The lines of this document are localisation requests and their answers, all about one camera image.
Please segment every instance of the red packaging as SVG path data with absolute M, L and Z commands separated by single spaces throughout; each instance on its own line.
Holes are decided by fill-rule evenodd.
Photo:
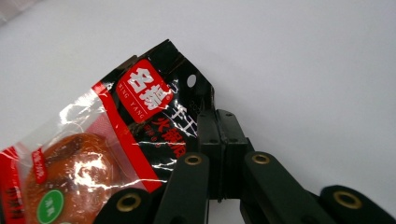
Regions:
M 169 40 L 127 60 L 0 153 L 2 223 L 93 223 L 121 189 L 163 189 L 213 93 Z

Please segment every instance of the red label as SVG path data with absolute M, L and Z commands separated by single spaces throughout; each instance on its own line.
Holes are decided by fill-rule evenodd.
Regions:
M 0 199 L 3 204 L 5 223 L 24 224 L 23 206 L 21 204 L 21 184 L 18 176 L 18 155 L 14 147 L 0 151 Z
M 42 184 L 47 179 L 47 169 L 41 148 L 32 152 L 33 169 L 35 171 L 35 182 Z
M 165 109 L 173 97 L 172 91 L 146 59 L 125 73 L 116 92 L 137 123 Z

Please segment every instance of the white surface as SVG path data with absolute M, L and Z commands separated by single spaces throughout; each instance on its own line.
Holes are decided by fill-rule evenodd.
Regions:
M 314 193 L 345 185 L 396 217 L 395 12 L 391 0 L 39 2 L 0 27 L 0 147 L 170 38 L 257 150 Z M 209 223 L 241 222 L 237 201 L 212 206 Z

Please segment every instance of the green label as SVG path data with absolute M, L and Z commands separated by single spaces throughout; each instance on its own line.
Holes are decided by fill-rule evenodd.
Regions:
M 53 189 L 41 199 L 37 207 L 37 219 L 41 224 L 50 224 L 64 209 L 64 196 L 62 193 Z

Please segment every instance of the plastic wrapper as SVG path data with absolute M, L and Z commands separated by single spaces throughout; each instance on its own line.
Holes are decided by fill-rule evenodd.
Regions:
M 116 192 L 161 191 L 197 148 L 213 88 L 168 40 L 133 56 L 0 154 L 6 223 L 93 223 Z

